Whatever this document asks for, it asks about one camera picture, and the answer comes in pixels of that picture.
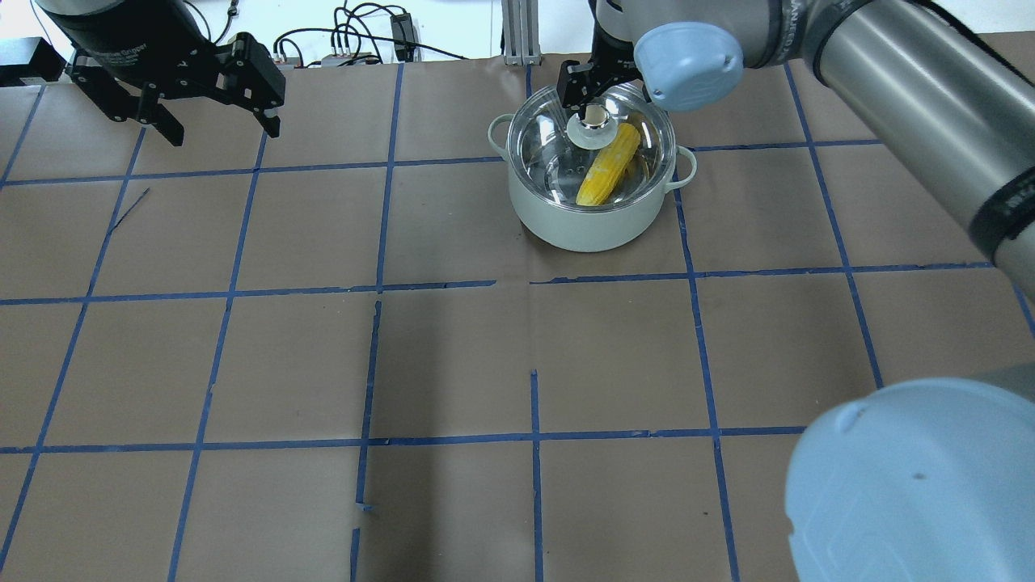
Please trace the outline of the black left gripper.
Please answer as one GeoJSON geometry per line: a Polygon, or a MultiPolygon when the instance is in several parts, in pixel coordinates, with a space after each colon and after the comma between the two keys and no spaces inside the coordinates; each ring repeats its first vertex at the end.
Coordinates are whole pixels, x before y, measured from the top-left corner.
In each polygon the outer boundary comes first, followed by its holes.
{"type": "Polygon", "coordinates": [[[73,45],[65,70],[73,85],[107,118],[150,126],[179,147],[184,126],[162,99],[207,97],[252,112],[267,136],[280,136],[287,80],[252,34],[223,31],[211,40],[185,1],[40,1],[38,7],[73,45]]]}

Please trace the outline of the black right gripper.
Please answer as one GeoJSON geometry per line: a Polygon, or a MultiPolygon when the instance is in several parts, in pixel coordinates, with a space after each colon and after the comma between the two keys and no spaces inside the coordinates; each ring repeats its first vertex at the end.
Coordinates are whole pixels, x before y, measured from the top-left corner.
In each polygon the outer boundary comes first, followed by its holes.
{"type": "Polygon", "coordinates": [[[558,96],[563,109],[587,121],[590,104],[621,82],[643,81],[635,66],[635,43],[623,16],[595,16],[590,60],[565,60],[558,76],[558,96]]]}

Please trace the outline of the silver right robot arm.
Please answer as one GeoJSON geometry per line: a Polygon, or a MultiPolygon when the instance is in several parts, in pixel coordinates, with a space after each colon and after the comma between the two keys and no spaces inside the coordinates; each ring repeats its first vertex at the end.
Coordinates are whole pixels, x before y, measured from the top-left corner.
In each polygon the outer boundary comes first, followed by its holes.
{"type": "Polygon", "coordinates": [[[673,113],[699,172],[624,248],[530,243],[548,581],[795,581],[806,424],[1033,357],[1033,305],[803,64],[673,113]]]}

